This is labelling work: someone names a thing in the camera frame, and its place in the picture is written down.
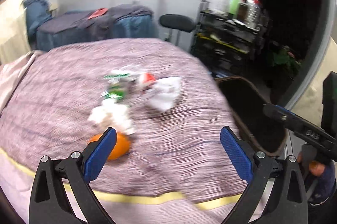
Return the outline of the operator hand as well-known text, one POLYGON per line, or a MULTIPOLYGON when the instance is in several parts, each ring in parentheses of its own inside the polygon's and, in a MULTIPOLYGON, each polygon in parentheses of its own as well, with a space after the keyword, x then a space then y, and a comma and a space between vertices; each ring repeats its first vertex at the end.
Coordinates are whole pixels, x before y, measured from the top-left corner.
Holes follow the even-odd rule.
POLYGON ((331 160, 328 161, 318 152, 313 151, 301 151, 297 156, 297 161, 304 178, 308 174, 312 174, 315 177, 322 176, 331 163, 331 160))

